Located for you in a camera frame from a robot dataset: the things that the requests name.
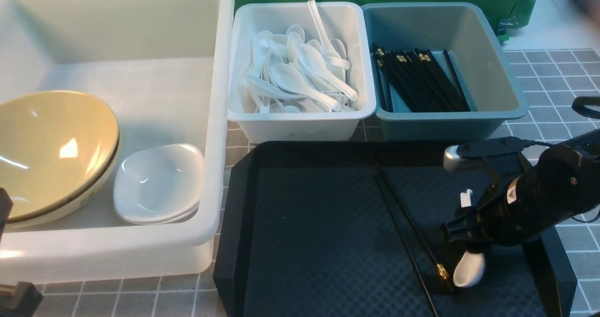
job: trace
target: black plastic tray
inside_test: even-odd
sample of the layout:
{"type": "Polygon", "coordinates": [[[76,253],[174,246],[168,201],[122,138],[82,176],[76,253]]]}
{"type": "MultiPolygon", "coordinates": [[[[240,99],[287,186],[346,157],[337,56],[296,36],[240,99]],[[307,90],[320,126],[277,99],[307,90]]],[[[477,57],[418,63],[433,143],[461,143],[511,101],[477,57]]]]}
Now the black plastic tray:
{"type": "MultiPolygon", "coordinates": [[[[446,172],[450,143],[257,146],[232,169],[214,280],[229,317],[430,316],[373,176],[372,154],[432,246],[459,193],[485,171],[446,172]]],[[[435,268],[401,223],[427,279],[435,268]]],[[[568,316],[577,279],[555,228],[523,247],[495,247],[476,287],[436,291],[445,316],[568,316]]]]}

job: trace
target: blue-gray plastic container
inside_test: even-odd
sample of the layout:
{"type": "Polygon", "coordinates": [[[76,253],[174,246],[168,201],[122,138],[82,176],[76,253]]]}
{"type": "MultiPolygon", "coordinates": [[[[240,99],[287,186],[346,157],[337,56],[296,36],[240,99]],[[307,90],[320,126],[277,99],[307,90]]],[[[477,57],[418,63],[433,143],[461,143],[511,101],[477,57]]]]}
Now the blue-gray plastic container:
{"type": "MultiPolygon", "coordinates": [[[[430,49],[434,55],[448,50],[472,110],[412,113],[404,105],[403,112],[391,113],[379,106],[377,90],[375,114],[384,140],[485,139],[505,120],[527,114],[527,99],[480,8],[469,3],[375,3],[362,9],[371,52],[374,44],[386,51],[430,49]]],[[[443,57],[436,58],[444,63],[443,57]]]]}

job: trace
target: white plastic spoon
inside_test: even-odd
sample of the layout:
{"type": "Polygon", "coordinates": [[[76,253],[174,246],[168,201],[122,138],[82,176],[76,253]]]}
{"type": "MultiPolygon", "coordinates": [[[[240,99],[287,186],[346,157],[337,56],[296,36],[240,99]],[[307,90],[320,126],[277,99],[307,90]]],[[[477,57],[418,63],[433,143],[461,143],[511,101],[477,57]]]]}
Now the white plastic spoon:
{"type": "Polygon", "coordinates": [[[342,105],[344,105],[345,103],[347,103],[350,100],[348,98],[348,96],[343,93],[330,92],[330,91],[319,91],[319,92],[323,93],[324,95],[327,95],[328,97],[332,97],[333,99],[336,99],[342,105]]]}
{"type": "MultiPolygon", "coordinates": [[[[319,51],[319,53],[323,53],[323,49],[321,48],[321,43],[319,43],[319,41],[317,39],[311,39],[306,44],[312,46],[313,48],[315,48],[317,51],[319,51]]],[[[335,58],[333,56],[328,56],[328,55],[325,55],[323,57],[325,58],[325,62],[326,63],[329,63],[329,64],[334,65],[336,67],[341,67],[343,69],[350,69],[350,62],[348,62],[347,60],[345,60],[345,58],[337,59],[337,58],[335,58]]]]}
{"type": "MultiPolygon", "coordinates": [[[[248,69],[248,75],[253,77],[261,76],[262,64],[270,52],[267,39],[272,35],[273,33],[270,33],[270,31],[261,31],[255,35],[252,43],[252,62],[250,63],[250,67],[248,69]]],[[[256,107],[261,110],[262,100],[259,95],[257,95],[251,88],[248,88],[248,94],[255,102],[256,107]]]]}
{"type": "Polygon", "coordinates": [[[344,60],[348,60],[348,54],[345,50],[344,43],[342,43],[341,40],[339,40],[337,38],[332,39],[331,46],[333,46],[333,48],[339,54],[340,58],[342,58],[344,60]]]}
{"type": "Polygon", "coordinates": [[[452,280],[457,287],[473,287],[481,281],[486,270],[486,258],[483,254],[472,254],[465,251],[463,258],[454,270],[452,280]]]}
{"type": "Polygon", "coordinates": [[[306,44],[298,44],[296,50],[302,71],[331,83],[347,95],[353,103],[358,100],[358,92],[328,70],[325,60],[315,48],[306,44]]]}
{"type": "Polygon", "coordinates": [[[253,90],[257,95],[267,96],[270,98],[278,98],[283,100],[295,100],[295,99],[304,99],[306,95],[299,95],[294,93],[287,93],[279,88],[276,88],[272,84],[262,80],[261,78],[248,76],[248,85],[251,90],[253,90]]]}
{"type": "MultiPolygon", "coordinates": [[[[321,44],[319,44],[319,41],[312,39],[309,41],[309,43],[312,42],[313,46],[318,46],[318,48],[321,48],[321,44]]],[[[323,92],[323,91],[332,91],[335,88],[333,86],[331,86],[331,84],[329,84],[328,82],[324,81],[323,79],[316,77],[316,76],[312,76],[310,79],[306,76],[306,74],[302,71],[302,68],[300,67],[300,65],[298,64],[298,60],[300,58],[300,55],[298,55],[298,45],[300,45],[301,43],[299,43],[298,41],[295,41],[295,39],[290,38],[287,41],[287,46],[290,50],[290,65],[292,65],[293,67],[296,67],[298,69],[298,71],[300,71],[300,73],[302,73],[302,77],[304,77],[304,80],[306,80],[306,82],[308,83],[308,85],[311,88],[314,88],[315,90],[319,91],[319,92],[323,92]]]]}
{"type": "Polygon", "coordinates": [[[319,101],[319,103],[327,105],[333,112],[341,110],[341,105],[338,101],[311,88],[306,80],[304,80],[304,77],[302,77],[302,73],[291,65],[276,64],[270,73],[277,86],[281,89],[319,101]]]}
{"type": "MultiPolygon", "coordinates": [[[[281,90],[279,88],[279,86],[277,86],[277,83],[273,80],[273,77],[271,74],[269,74],[269,78],[270,78],[270,83],[275,86],[277,89],[281,90]]],[[[309,113],[323,113],[326,110],[323,110],[323,108],[319,107],[319,105],[315,104],[315,102],[313,102],[311,99],[308,98],[304,98],[304,96],[302,96],[303,99],[287,99],[289,101],[291,101],[292,103],[296,103],[299,104],[300,106],[302,106],[304,108],[304,110],[306,110],[306,112],[309,113]]]]}
{"type": "MultiPolygon", "coordinates": [[[[331,40],[331,46],[333,46],[333,48],[336,50],[339,56],[347,62],[348,52],[345,50],[344,43],[342,43],[341,40],[335,38],[331,40]]],[[[345,69],[350,69],[350,62],[348,62],[348,67],[345,69]]],[[[343,71],[342,76],[338,78],[345,82],[345,71],[343,71]]]]}
{"type": "Polygon", "coordinates": [[[296,35],[300,36],[300,42],[304,43],[304,40],[306,39],[306,34],[304,33],[304,29],[302,28],[302,26],[300,25],[292,25],[290,26],[287,31],[285,32],[285,35],[287,35],[289,37],[290,33],[296,33],[296,35]]]}
{"type": "Polygon", "coordinates": [[[315,48],[317,51],[319,51],[319,53],[323,52],[321,43],[319,43],[319,41],[317,39],[311,39],[311,40],[307,41],[306,44],[315,48]]]}
{"type": "Polygon", "coordinates": [[[291,104],[283,104],[283,106],[274,106],[270,109],[271,113],[301,113],[300,107],[291,104]]]}
{"type": "MultiPolygon", "coordinates": [[[[319,35],[319,39],[321,40],[321,53],[326,56],[330,56],[333,59],[341,59],[341,56],[336,52],[335,48],[331,45],[331,40],[327,36],[327,31],[325,30],[325,26],[323,25],[323,20],[321,19],[321,14],[319,14],[319,8],[317,8],[317,2],[315,0],[309,0],[308,9],[310,10],[310,15],[313,18],[313,22],[315,22],[315,26],[317,27],[317,34],[319,35]]],[[[336,77],[341,77],[341,69],[335,66],[333,63],[327,63],[330,71],[336,75],[336,77]]],[[[350,63],[348,63],[345,69],[350,68],[350,63]]]]}
{"type": "Polygon", "coordinates": [[[287,50],[287,35],[271,35],[267,38],[269,49],[283,58],[289,58],[290,54],[287,50]]]}
{"type": "MultiPolygon", "coordinates": [[[[270,68],[273,67],[273,65],[275,65],[276,63],[283,63],[283,58],[281,58],[281,56],[279,56],[278,54],[274,54],[273,52],[271,52],[269,54],[269,56],[266,59],[264,59],[263,70],[262,70],[262,76],[263,76],[262,78],[264,81],[266,81],[266,82],[270,81],[270,68]]],[[[263,96],[261,113],[269,113],[270,102],[271,102],[270,97],[263,96]]],[[[281,101],[279,101],[278,98],[275,98],[275,102],[281,108],[284,108],[283,105],[281,105],[281,101]]]]}

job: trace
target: white bowl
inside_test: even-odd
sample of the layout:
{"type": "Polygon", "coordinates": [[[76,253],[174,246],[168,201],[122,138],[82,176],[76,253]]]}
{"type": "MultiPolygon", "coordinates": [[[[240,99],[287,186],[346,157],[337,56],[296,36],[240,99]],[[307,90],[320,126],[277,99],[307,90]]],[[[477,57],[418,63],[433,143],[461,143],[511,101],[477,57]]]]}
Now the white bowl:
{"type": "Polygon", "coordinates": [[[79,195],[76,195],[75,198],[71,198],[71,200],[68,203],[63,204],[62,206],[56,208],[51,212],[33,217],[31,219],[9,222],[7,223],[7,227],[23,228],[42,225],[43,223],[52,222],[56,219],[65,217],[87,204],[94,197],[94,195],[96,195],[96,193],[98,193],[98,191],[102,188],[102,186],[108,180],[109,176],[111,176],[111,173],[114,170],[114,166],[119,160],[120,146],[121,145],[119,140],[116,144],[114,154],[111,156],[111,161],[109,165],[105,168],[105,170],[102,172],[99,178],[92,182],[89,188],[82,191],[82,193],[80,193],[79,195]]]}
{"type": "Polygon", "coordinates": [[[114,209],[130,223],[161,223],[191,214],[202,193],[204,156],[191,144],[131,154],[114,180],[114,209]]]}

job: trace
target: yellow bowl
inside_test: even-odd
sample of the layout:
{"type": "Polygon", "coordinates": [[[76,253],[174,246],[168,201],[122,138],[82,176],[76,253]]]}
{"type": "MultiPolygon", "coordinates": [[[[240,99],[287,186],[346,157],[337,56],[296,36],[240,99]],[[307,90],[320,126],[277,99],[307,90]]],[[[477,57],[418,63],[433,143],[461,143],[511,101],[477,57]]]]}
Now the yellow bowl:
{"type": "Polygon", "coordinates": [[[14,206],[8,222],[31,219],[78,197],[105,171],[119,126],[104,102],[49,91],[0,105],[0,185],[14,206]]]}
{"type": "Polygon", "coordinates": [[[9,221],[6,224],[6,227],[10,228],[24,228],[31,227],[37,225],[43,225],[44,223],[49,223],[55,221],[56,219],[60,219],[65,217],[82,206],[86,205],[98,192],[102,189],[102,186],[106,183],[109,176],[111,176],[114,167],[116,166],[117,161],[119,160],[120,153],[120,141],[118,142],[116,149],[114,150],[114,154],[112,155],[112,159],[110,163],[106,166],[106,168],[102,171],[99,178],[92,182],[90,188],[84,189],[82,193],[74,195],[67,199],[63,204],[58,206],[49,212],[43,212],[39,215],[32,217],[30,219],[18,219],[9,221]]]}

